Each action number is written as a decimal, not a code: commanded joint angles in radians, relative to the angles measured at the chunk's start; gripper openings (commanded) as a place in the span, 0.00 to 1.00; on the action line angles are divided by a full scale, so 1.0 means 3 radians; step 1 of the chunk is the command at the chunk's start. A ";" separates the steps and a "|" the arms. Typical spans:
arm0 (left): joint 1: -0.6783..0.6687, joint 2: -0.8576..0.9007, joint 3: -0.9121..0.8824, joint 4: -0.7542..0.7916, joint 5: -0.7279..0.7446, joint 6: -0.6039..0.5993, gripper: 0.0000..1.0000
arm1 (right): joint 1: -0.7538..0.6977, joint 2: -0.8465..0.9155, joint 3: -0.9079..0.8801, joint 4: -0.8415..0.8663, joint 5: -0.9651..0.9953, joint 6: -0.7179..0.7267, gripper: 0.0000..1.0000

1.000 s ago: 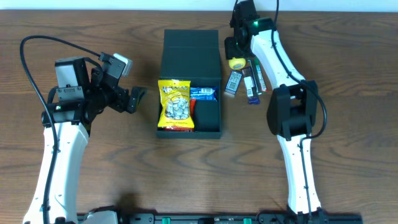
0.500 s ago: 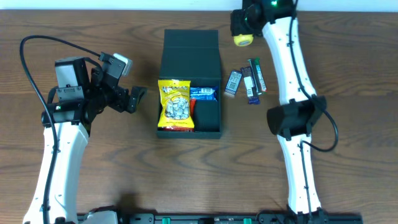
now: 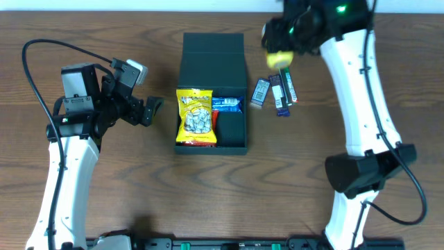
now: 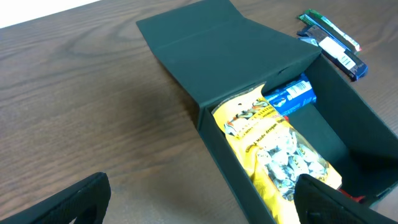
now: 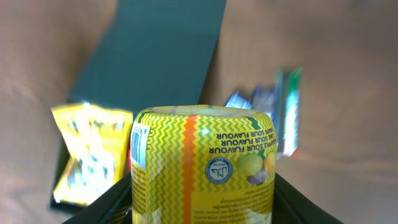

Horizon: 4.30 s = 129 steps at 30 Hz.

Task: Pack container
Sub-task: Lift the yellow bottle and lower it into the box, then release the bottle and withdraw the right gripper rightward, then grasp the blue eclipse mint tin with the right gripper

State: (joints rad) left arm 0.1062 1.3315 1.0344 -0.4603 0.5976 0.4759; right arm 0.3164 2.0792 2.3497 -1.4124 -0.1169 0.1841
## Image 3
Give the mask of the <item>yellow cylindrical can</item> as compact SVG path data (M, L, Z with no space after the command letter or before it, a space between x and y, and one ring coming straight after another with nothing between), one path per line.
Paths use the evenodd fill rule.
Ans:
M284 69L293 61L292 51L278 51L276 53L266 53L266 64L270 69Z

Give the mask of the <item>yellow sunflower seed bag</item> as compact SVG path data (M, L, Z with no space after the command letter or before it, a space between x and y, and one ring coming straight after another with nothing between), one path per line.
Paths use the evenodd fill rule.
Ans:
M212 128L212 93L212 90L176 90L180 116L176 142L216 143Z

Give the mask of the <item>red Hacks candy bag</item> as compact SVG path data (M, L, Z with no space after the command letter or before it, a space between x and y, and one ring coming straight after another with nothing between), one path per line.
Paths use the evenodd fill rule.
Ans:
M215 147L218 115L217 110L213 110L211 115L206 110L196 115L191 112L186 114L184 127L180 130L180 134L185 138L178 140L178 144L190 147Z

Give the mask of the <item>small blue barcode packet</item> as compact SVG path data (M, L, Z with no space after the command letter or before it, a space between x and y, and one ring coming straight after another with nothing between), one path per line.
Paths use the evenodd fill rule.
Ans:
M266 95L270 86L270 81L264 78L259 78L257 80L250 102L256 106L262 107L264 105L264 101L266 99Z

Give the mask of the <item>black gift box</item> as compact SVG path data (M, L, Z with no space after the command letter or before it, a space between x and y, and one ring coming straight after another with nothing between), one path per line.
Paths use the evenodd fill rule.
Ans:
M185 33L179 89L212 90L213 97L241 97L241 112L216 119L215 147L176 144L182 155L242 156L247 153L247 70L242 33Z

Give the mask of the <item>blue snack bar wrapper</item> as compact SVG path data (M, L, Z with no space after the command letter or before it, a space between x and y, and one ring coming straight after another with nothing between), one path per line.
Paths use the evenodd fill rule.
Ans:
M240 113L242 97L213 97L212 110L225 113Z

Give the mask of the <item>dark blue candy stick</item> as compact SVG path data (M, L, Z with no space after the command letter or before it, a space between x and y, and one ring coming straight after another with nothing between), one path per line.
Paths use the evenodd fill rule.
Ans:
M282 88L282 80L279 74L268 77L271 82L273 97L275 99L275 107L278 117L289 117L289 107L287 104L287 97Z

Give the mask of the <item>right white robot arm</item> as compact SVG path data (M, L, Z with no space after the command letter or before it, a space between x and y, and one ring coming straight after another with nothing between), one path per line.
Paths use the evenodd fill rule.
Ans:
M331 249L373 249L363 236L368 211L388 179L416 159L389 114L375 58L375 5L366 1L285 1L267 21L262 46L270 68L295 54L320 55L332 77L345 127L345 153L325 160L334 202L324 235Z

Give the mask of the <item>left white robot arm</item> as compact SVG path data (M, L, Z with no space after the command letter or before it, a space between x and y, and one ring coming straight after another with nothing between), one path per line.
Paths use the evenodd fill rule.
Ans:
M112 60L113 72L98 79L99 64L63 67L65 91L51 112L46 128L49 175L37 223L27 249L131 249L129 235L88 240L85 233L89 185L105 132L122 119L133 126L150 126L163 100L133 96L147 67L128 59Z

